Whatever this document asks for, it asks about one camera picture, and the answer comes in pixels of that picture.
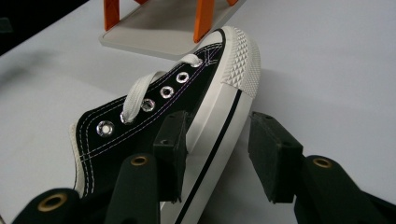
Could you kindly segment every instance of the orange bracket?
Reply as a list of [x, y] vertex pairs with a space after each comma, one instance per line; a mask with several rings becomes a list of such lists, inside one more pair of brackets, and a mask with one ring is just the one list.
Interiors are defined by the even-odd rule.
[[[148, 0], [135, 1], [138, 4], [143, 5]], [[235, 5], [237, 1], [238, 0], [227, 0], [230, 7]], [[215, 0], [197, 0], [193, 36], [193, 41], [195, 43], [198, 43], [212, 28], [214, 6]], [[105, 30], [108, 31], [120, 22], [120, 0], [104, 0], [104, 9]]]

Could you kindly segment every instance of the white rubber sole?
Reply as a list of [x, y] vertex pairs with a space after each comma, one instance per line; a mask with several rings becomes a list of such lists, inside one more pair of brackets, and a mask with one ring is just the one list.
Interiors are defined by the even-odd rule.
[[261, 60], [255, 42], [233, 27], [222, 29], [226, 35], [223, 57], [228, 58], [221, 60], [187, 132], [189, 155], [182, 202], [162, 203], [161, 223], [198, 222], [233, 152], [258, 89]]

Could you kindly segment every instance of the stitching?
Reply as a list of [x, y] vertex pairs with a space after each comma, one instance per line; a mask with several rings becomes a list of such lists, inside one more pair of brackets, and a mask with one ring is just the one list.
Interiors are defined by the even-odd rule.
[[[200, 49], [200, 50], [197, 50], [196, 53], [198, 54], [198, 53], [200, 53], [200, 52], [202, 52], [202, 51], [205, 51], [205, 55], [207, 55], [208, 52], [209, 52], [211, 49], [216, 49], [216, 50], [214, 50], [214, 51], [209, 55], [209, 57], [211, 57], [213, 54], [215, 54], [216, 52], [219, 51], [219, 48], [220, 48], [220, 47], [222, 47], [221, 44], [211, 45], [211, 46], [209, 46], [209, 47], [205, 47], [205, 48], [202, 48], [202, 49]], [[210, 65], [210, 64], [212, 64], [212, 63], [214, 63], [214, 62], [217, 61], [217, 60], [215, 60], [215, 61], [210, 61], [210, 58], [209, 58], [209, 57], [205, 58], [205, 65], [206, 65], [206, 66], [208, 66], [208, 65]], [[173, 73], [174, 71], [176, 71], [180, 66], [181, 66], [181, 64], [175, 66], [171, 71], [169, 71], [169, 72], [168, 72], [169, 75], [168, 75], [168, 76], [165, 76], [165, 77], [166, 77], [165, 80], [167, 80], [169, 77], [171, 77], [171, 76], [172, 76], [171, 73]], [[161, 110], [160, 110], [161, 112], [160, 112], [160, 113], [157, 112], [157, 113], [155, 114], [155, 115], [157, 115], [157, 116], [156, 116], [156, 118], [153, 119], [151, 122], [153, 122], [154, 120], [156, 120], [161, 114], [163, 114], [163, 113], [166, 111], [167, 108], [169, 108], [169, 106], [171, 106], [171, 105], [178, 99], [178, 97], [181, 95], [181, 93], [183, 93], [184, 90], [186, 90], [186, 89], [190, 86], [190, 84], [195, 80], [196, 77], [198, 77], [198, 74], [199, 74], [202, 70], [204, 70], [204, 68], [205, 68], [205, 66], [202, 66], [200, 69], [198, 69], [198, 70], [195, 71], [193, 79], [192, 79], [187, 85], [184, 85], [184, 86], [183, 86], [183, 88], [179, 91], [179, 94], [177, 95], [177, 97], [174, 97], [173, 101], [168, 102], [165, 106], [163, 106], [163, 107], [161, 108]], [[165, 80], [162, 80], [161, 83], [158, 82], [155, 86], [153, 86], [152, 88], [150, 88], [150, 91], [152, 91], [155, 87], [159, 86], [160, 84], [164, 83]], [[145, 127], [147, 127], [147, 126], [151, 123], [151, 122], [147, 123], [146, 125], [144, 125], [143, 127], [141, 127], [139, 130], [137, 130], [136, 132], [131, 133], [131, 134], [128, 135], [127, 137], [121, 139], [119, 142], [117, 142], [117, 143], [114, 144], [113, 146], [108, 147], [107, 149], [105, 149], [105, 150], [103, 150], [103, 151], [100, 151], [99, 153], [94, 154], [94, 155], [92, 156], [91, 153], [93, 153], [94, 151], [98, 150], [98, 149], [101, 148], [101, 147], [104, 147], [104, 146], [108, 145], [108, 144], [111, 143], [111, 142], [114, 142], [114, 140], [111, 141], [111, 142], [109, 142], [109, 143], [104, 144], [104, 145], [101, 146], [101, 147], [96, 148], [96, 149], [93, 150], [93, 151], [90, 151], [90, 149], [89, 149], [89, 142], [88, 142], [88, 128], [89, 128], [89, 126], [91, 125], [91, 123], [92, 123], [92, 121], [93, 121], [94, 119], [96, 119], [96, 118], [99, 117], [100, 115], [103, 115], [103, 114], [105, 114], [106, 112], [108, 112], [108, 111], [110, 111], [110, 110], [112, 110], [112, 109], [114, 109], [114, 108], [120, 106], [120, 105], [115, 105], [115, 106], [113, 106], [112, 108], [108, 109], [107, 111], [105, 111], [105, 112], [101, 113], [100, 115], [96, 116], [96, 117], [95, 117], [94, 119], [92, 119], [91, 122], [87, 125], [87, 128], [86, 128], [87, 153], [84, 154], [84, 147], [83, 147], [82, 141], [81, 141], [81, 129], [82, 129], [83, 125], [85, 124], [85, 122], [87, 121], [87, 119], [88, 119], [91, 115], [93, 115], [94, 113], [97, 113], [98, 111], [101, 111], [101, 110], [103, 110], [103, 109], [105, 109], [105, 108], [107, 108], [107, 107], [109, 107], [109, 106], [111, 106], [111, 105], [114, 105], [114, 104], [116, 104], [116, 103], [118, 103], [119, 101], [122, 101], [122, 100], [124, 100], [124, 99], [125, 99], [125, 97], [122, 97], [122, 98], [120, 98], [119, 100], [117, 100], [117, 101], [111, 103], [110, 105], [107, 105], [107, 106], [105, 106], [105, 107], [101, 107], [101, 108], [98, 108], [98, 109], [95, 110], [95, 111], [92, 111], [92, 113], [91, 113], [89, 116], [87, 116], [87, 118], [84, 119], [83, 123], [81, 124], [81, 126], [80, 126], [80, 128], [79, 128], [79, 130], [78, 130], [78, 131], [79, 131], [79, 135], [80, 135], [79, 142], [80, 142], [80, 144], [81, 144], [81, 151], [82, 151], [82, 153], [83, 153], [83, 154], [82, 154], [83, 160], [82, 160], [81, 162], [83, 163], [83, 165], [84, 165], [84, 167], [85, 167], [85, 169], [86, 169], [86, 171], [84, 170], [84, 173], [85, 173], [86, 176], [87, 176], [87, 177], [86, 177], [87, 185], [84, 187], [84, 191], [85, 191], [84, 195], [87, 195], [87, 194], [88, 194], [88, 190], [89, 190], [89, 188], [90, 188], [90, 185], [89, 185], [89, 184], [90, 184], [90, 181], [89, 181], [89, 178], [88, 178], [88, 175], [89, 175], [89, 173], [88, 173], [88, 166], [87, 166], [86, 162], [87, 162], [87, 161], [90, 161], [90, 168], [91, 168], [91, 175], [92, 175], [92, 186], [91, 186], [92, 190], [91, 190], [91, 192], [93, 192], [93, 190], [94, 190], [94, 176], [93, 176], [93, 168], [92, 168], [91, 158], [94, 158], [94, 157], [96, 157], [96, 156], [102, 154], [103, 152], [108, 151], [108, 150], [111, 149], [112, 147], [118, 145], [119, 143], [121, 143], [121, 142], [125, 141], [126, 139], [128, 139], [130, 136], [134, 135], [136, 132], [139, 132], [140, 130], [144, 129]], [[151, 117], [149, 117], [148, 119], [144, 120], [139, 126], [143, 125], [147, 120], [151, 119], [153, 116], [151, 116]]]
[[[210, 54], [210, 56], [211, 56], [212, 54], [216, 53], [217, 51], [219, 51], [219, 50], [215, 50], [214, 52], [212, 52], [212, 53]], [[110, 142], [108, 142], [108, 143], [102, 145], [101, 147], [98, 147], [98, 148], [96, 148], [96, 149], [90, 151], [90, 152], [89, 152], [90, 157], [89, 157], [88, 159], [85, 159], [84, 161], [86, 161], [86, 160], [91, 160], [91, 158], [94, 158], [94, 157], [96, 157], [97, 155], [99, 155], [99, 154], [101, 154], [101, 153], [103, 153], [103, 152], [109, 150], [110, 148], [112, 148], [112, 147], [118, 145], [120, 142], [123, 142], [124, 140], [128, 139], [130, 136], [134, 135], [134, 134], [137, 133], [138, 131], [140, 131], [140, 130], [142, 130], [143, 128], [147, 127], [151, 122], [153, 122], [156, 118], [158, 118], [158, 117], [164, 112], [164, 110], [166, 110], [170, 105], [172, 105], [172, 104], [178, 99], [178, 97], [181, 95], [181, 93], [183, 93], [184, 90], [186, 90], [186, 89], [190, 86], [190, 84], [198, 77], [198, 75], [196, 75], [196, 74], [199, 74], [202, 70], [204, 70], [204, 68], [205, 68], [205, 67], [202, 66], [202, 67], [200, 67], [200, 69], [196, 70], [195, 73], [193, 74], [193, 78], [191, 79], [191, 81], [188, 82], [187, 85], [184, 85], [184, 86], [178, 91], [177, 96], [174, 97], [172, 101], [169, 101], [168, 103], [166, 103], [156, 114], [154, 114], [154, 115], [152, 115], [151, 117], [149, 117], [149, 118], [147, 118], [146, 120], [144, 120], [142, 123], [140, 123], [140, 125], [134, 127], [133, 129], [129, 130], [128, 132], [126, 132], [126, 133], [120, 135], [117, 139], [114, 139], [114, 140], [112, 140], [112, 141], [110, 141]], [[153, 120], [150, 121], [149, 123], [145, 124], [145, 122], [147, 122], [147, 120], [149, 120], [149, 119], [153, 119]], [[139, 128], [139, 127], [142, 126], [142, 125], [144, 125], [144, 126], [141, 127], [140, 129], [138, 129], [136, 132], [133, 132], [133, 133], [127, 135], [126, 137], [122, 138], [125, 134], [128, 134], [129, 132], [131, 132], [131, 131], [133, 131], [133, 130]], [[94, 151], [97, 151], [97, 150], [99, 150], [100, 148], [105, 147], [105, 146], [107, 146], [107, 145], [109, 145], [109, 144], [111, 144], [111, 143], [114, 143], [114, 142], [116, 142], [114, 145], [112, 145], [112, 146], [110, 146], [110, 147], [104, 149], [103, 151], [101, 151], [101, 152], [99, 152], [99, 153], [97, 153], [97, 154], [92, 155], [92, 153], [93, 153]]]
[[[93, 111], [91, 112], [91, 114], [88, 115], [87, 118], [85, 118], [84, 121], [82, 122], [81, 126], [80, 126], [79, 129], [78, 129], [78, 133], [79, 133], [79, 143], [80, 143], [80, 145], [81, 145], [81, 153], [82, 153], [82, 155], [83, 155], [83, 160], [85, 160], [85, 153], [84, 153], [84, 147], [83, 147], [83, 144], [82, 144], [82, 136], [81, 136], [81, 133], [82, 133], [82, 127], [84, 126], [85, 122], [86, 122], [87, 119], [88, 119], [91, 115], [93, 115], [94, 113], [97, 113], [97, 112], [99, 112], [99, 111], [101, 111], [101, 110], [103, 110], [103, 109], [105, 109], [105, 108], [107, 108], [107, 107], [109, 107], [109, 106], [111, 106], [111, 105], [114, 105], [114, 104], [118, 103], [118, 102], [121, 101], [121, 100], [122, 100], [122, 99], [119, 99], [119, 100], [117, 100], [117, 101], [115, 101], [115, 102], [113, 102], [113, 103], [111, 103], [111, 104], [109, 104], [109, 105], [106, 105], [106, 106], [104, 106], [104, 107], [100, 107], [100, 108], [97, 108], [97, 109], [93, 110]], [[84, 185], [84, 194], [86, 195], [86, 191], [88, 191], [88, 189], [89, 189], [89, 187], [90, 187], [90, 179], [89, 179], [89, 173], [88, 173], [88, 170], [89, 170], [89, 169], [88, 169], [88, 166], [87, 166], [87, 164], [86, 164], [85, 162], [83, 162], [83, 165], [84, 165], [84, 168], [85, 168], [85, 169], [83, 169], [83, 170], [84, 170], [84, 174], [85, 174], [85, 180], [86, 180], [86, 182], [87, 182], [87, 185]]]

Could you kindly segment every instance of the metal eyelet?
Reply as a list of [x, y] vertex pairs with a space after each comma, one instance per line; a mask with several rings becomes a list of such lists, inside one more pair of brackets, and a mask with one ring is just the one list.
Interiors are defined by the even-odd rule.
[[185, 83], [187, 80], [189, 80], [189, 78], [190, 78], [190, 76], [188, 73], [181, 72], [181, 73], [177, 74], [176, 81], [178, 83]]
[[130, 125], [130, 124], [134, 123], [134, 119], [132, 121], [129, 121], [129, 122], [125, 120], [125, 118], [123, 116], [123, 111], [120, 113], [120, 120], [121, 120], [121, 122], [123, 124], [126, 124], [126, 125]]
[[143, 111], [150, 112], [155, 107], [155, 102], [150, 99], [144, 99], [142, 105], [140, 106]]
[[101, 137], [109, 137], [114, 133], [114, 124], [108, 120], [100, 121], [98, 126], [96, 126], [96, 132]]
[[160, 94], [161, 94], [161, 96], [163, 97], [163, 99], [168, 99], [168, 98], [170, 98], [170, 97], [173, 95], [173, 93], [175, 93], [175, 91], [173, 90], [173, 88], [172, 88], [172, 87], [168, 87], [168, 86], [165, 86], [165, 87], [163, 87], [163, 88], [160, 90]]
[[199, 66], [201, 66], [201, 64], [204, 62], [204, 61], [202, 61], [202, 59], [198, 59], [199, 61], [198, 61], [198, 63], [192, 63], [191, 64], [191, 67], [199, 67]]

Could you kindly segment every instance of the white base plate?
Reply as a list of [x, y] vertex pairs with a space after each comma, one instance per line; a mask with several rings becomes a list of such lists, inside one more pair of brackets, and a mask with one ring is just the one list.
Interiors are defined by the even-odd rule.
[[[226, 0], [216, 0], [212, 29], [231, 18], [246, 0], [230, 7]], [[178, 60], [192, 53], [196, 0], [149, 0], [125, 16], [99, 37], [103, 46], [135, 53]]]

